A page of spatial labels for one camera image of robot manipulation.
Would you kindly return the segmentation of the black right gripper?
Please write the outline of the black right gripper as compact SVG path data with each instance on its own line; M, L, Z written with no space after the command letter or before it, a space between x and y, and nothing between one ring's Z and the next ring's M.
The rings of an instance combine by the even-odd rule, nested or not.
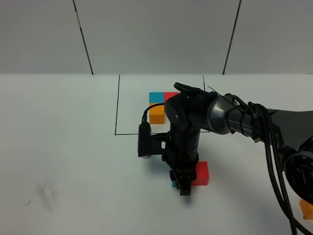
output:
M152 153L162 155L162 160L171 168L170 179L176 182L180 196L191 195L196 179L200 131L195 126L182 128L171 124L167 133L151 134Z

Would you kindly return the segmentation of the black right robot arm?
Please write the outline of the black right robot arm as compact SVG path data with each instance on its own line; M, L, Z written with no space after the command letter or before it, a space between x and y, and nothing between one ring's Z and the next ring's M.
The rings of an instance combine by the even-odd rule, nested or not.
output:
M138 128L138 156L160 155L170 167L170 178L181 195L191 193L199 174L200 131L240 133L265 145L269 176L280 204L287 203L283 179L305 201L313 201L313 114L267 109L245 103L236 95L220 95L175 83L178 94L160 103L170 121L166 133L152 134L143 114Z

